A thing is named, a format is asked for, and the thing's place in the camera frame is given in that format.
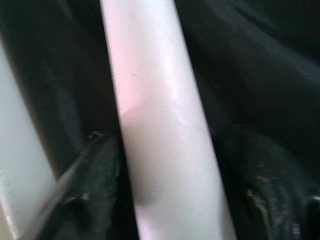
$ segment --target pvc pipe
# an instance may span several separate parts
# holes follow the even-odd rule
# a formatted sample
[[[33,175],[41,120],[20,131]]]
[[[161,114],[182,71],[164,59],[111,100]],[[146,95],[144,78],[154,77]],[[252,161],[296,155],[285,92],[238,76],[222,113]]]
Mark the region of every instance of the pvc pipe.
[[[0,35],[0,239],[17,240],[57,185]]]
[[[140,239],[236,239],[173,1],[101,6]]]

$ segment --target black fabric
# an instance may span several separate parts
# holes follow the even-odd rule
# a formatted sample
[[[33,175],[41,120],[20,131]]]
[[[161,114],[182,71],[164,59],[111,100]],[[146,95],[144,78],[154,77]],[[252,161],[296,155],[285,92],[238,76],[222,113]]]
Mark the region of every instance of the black fabric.
[[[238,239],[319,239],[320,4],[175,2]],[[60,173],[90,133],[120,134],[98,0],[1,0],[0,30]],[[111,223],[95,227],[135,240],[123,150],[114,161]]]

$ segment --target white surface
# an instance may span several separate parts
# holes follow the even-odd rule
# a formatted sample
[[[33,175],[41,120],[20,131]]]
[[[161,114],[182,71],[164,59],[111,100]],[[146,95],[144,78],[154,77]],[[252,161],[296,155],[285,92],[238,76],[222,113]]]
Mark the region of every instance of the white surface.
[[[14,239],[32,224],[55,185],[0,38],[0,205]]]
[[[171,0],[101,0],[141,240],[233,240]]]

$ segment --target white pipe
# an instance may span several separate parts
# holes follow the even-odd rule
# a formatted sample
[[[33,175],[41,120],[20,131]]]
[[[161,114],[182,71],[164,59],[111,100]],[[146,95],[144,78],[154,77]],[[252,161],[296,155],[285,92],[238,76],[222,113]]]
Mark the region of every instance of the white pipe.
[[[0,35],[0,239],[17,240],[57,185]]]
[[[236,239],[173,1],[101,6],[140,239]]]

